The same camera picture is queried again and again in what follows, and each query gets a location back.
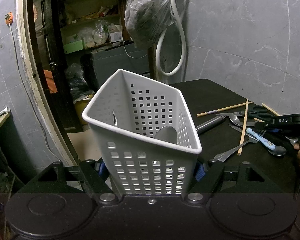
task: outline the floor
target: floor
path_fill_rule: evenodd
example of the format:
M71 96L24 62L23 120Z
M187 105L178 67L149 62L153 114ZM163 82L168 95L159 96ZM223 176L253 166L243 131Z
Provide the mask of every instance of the floor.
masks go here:
M68 133L68 136L81 161L101 158L98 144L88 125L83 126L83 132Z

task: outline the door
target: door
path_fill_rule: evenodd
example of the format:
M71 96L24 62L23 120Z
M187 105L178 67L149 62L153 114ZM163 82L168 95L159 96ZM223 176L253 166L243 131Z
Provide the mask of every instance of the door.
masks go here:
M41 82L47 82L50 88L45 90L45 94L49 94L47 96L51 98L49 106L55 108L67 133L82 132L64 73L67 63L60 32L58 2L57 0L33 1L39 54L46 75L46 80L43 78Z

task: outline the white cable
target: white cable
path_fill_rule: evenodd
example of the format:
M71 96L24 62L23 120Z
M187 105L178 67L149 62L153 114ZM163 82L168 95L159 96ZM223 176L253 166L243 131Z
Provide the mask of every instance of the white cable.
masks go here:
M22 82L22 84L23 84L23 87L24 87L24 89L25 89L25 91L26 91L26 94L27 94L28 99L29 99L29 101L30 101L30 104L31 104L31 106L32 106L32 110L33 110L33 112L34 112L34 115L35 115L35 117L37 118L37 120L38 120L38 122L39 122L39 124L40 124L41 130L42 130L43 136L44 136L44 141L45 141L45 143L46 143L46 147L47 147L47 149L51 152L51 154L52 154L53 156L55 156L55 157L60 161L60 159L59 159L59 158L52 152L52 150L50 149L50 146L49 146L49 144L48 144L48 139L47 139L46 131L44 130L43 125L41 124L41 122L40 122L40 120L39 120L39 117L37 116L37 113L36 113L35 110L34 110L34 105L33 105L32 101L31 101L31 98L30 98L30 96L29 96L29 94L28 94L28 91L26 90L26 86L25 86L25 84L24 84L24 82L23 82L23 80L22 80L22 76L21 76L20 69L19 69L18 57L17 57L17 47L16 47L16 43L15 43L14 38L13 38L13 34L12 34L12 29L11 29L11 24L10 24L10 23L9 23L9 27L10 27L10 33L11 33L11 37L12 37L12 41L13 41L13 46L14 46L14 52L15 52L15 54L16 54L17 68L18 68L18 72L19 72L19 76L20 76L21 82Z
M180 58L180 61L177 65L177 67L174 70L172 70L171 72L165 73L160 66L160 52L161 52L161 48L162 48L163 39L164 39L164 36L167 31L167 29L165 29L159 38L157 50L155 53L155 64L157 65L157 69L159 72L161 72L165 76L172 76L173 74L175 74L180 69L180 67L183 64L183 61L186 57L186 37L185 37L185 33L182 28L182 23L181 23L179 14L178 14L176 0L171 0L171 6L172 6L172 11L173 11L174 17L176 19L177 27L179 29L179 33L180 33L180 37L181 37L182 52L181 52L181 58Z
M127 52L127 50L126 50L126 47L124 46L124 41L123 41L123 47L124 47L124 51L126 52L126 54L128 55L128 57L131 57L131 58L136 58L136 59L138 59L138 58L143 58L143 57L145 57L145 56L148 55L148 53L147 53L147 54L145 54L145 55L142 56L142 57L132 57L132 56L130 56L130 55L128 54L128 52Z

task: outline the blue spoon handle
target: blue spoon handle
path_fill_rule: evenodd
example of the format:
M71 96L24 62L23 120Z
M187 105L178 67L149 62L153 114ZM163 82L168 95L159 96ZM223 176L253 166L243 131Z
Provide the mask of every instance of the blue spoon handle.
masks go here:
M247 133L249 133L252 136L254 136L255 138L257 138L259 140L259 142L261 142L268 149L270 149L270 150L274 150L275 149L275 145L272 142L269 142L267 139L265 139L262 136L258 135L251 128L247 129Z

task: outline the black handle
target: black handle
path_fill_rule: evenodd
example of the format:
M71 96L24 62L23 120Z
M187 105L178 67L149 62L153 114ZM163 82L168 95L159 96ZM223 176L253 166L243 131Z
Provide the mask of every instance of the black handle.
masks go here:
M196 130L197 130L198 134L202 134L203 132L209 130L210 128L215 127L216 125L222 123L225 118L226 118L225 115L218 115L218 116L210 119L209 121L198 125L196 127Z

